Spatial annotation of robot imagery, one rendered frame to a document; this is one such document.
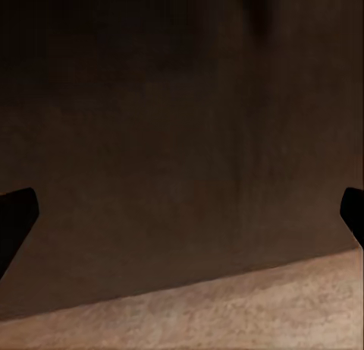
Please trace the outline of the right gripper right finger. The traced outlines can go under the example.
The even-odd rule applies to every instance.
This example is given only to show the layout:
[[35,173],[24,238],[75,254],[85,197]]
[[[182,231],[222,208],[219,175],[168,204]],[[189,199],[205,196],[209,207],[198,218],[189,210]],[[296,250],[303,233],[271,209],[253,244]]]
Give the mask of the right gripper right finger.
[[348,187],[341,201],[340,214],[364,248],[364,191]]

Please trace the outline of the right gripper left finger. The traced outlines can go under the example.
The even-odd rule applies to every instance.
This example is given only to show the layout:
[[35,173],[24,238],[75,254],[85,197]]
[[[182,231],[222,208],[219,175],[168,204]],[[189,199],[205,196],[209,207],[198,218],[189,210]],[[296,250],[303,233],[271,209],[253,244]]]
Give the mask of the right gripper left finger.
[[0,196],[0,278],[39,217],[33,188]]

